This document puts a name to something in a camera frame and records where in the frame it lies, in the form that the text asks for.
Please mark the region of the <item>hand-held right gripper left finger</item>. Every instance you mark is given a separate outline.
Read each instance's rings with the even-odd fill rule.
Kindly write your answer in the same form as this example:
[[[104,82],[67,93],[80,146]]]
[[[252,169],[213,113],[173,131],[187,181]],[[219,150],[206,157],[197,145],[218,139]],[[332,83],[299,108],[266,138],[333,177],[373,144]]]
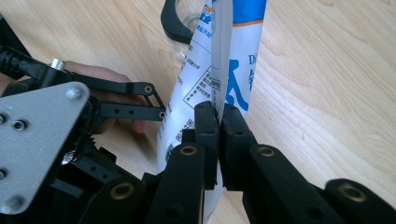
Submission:
[[[206,101],[194,108],[195,127],[171,150],[146,224],[202,224],[205,191],[217,185],[219,124]]]

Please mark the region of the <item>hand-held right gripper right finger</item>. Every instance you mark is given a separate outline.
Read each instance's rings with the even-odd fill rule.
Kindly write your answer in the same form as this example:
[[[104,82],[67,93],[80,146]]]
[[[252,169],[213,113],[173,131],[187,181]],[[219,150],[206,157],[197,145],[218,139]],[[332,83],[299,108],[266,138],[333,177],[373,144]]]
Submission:
[[[237,107],[224,106],[219,136],[223,184],[243,193],[251,224],[342,224],[279,149],[256,141]]]

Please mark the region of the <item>white and blue bag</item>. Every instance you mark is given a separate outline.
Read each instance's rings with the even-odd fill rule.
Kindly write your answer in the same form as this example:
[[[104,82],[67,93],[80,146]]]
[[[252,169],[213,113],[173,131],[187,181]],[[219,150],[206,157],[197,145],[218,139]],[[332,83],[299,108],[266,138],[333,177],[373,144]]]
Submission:
[[[157,134],[158,171],[181,143],[182,131],[194,127],[199,103],[248,112],[265,8],[266,0],[205,0]]]

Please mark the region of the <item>glass jar with black lid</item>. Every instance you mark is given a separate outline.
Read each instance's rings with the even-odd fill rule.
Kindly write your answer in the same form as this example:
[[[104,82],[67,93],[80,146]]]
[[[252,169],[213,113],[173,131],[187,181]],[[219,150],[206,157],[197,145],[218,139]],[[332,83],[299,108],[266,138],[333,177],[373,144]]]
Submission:
[[[165,0],[161,24],[175,58],[183,62],[205,0]]]

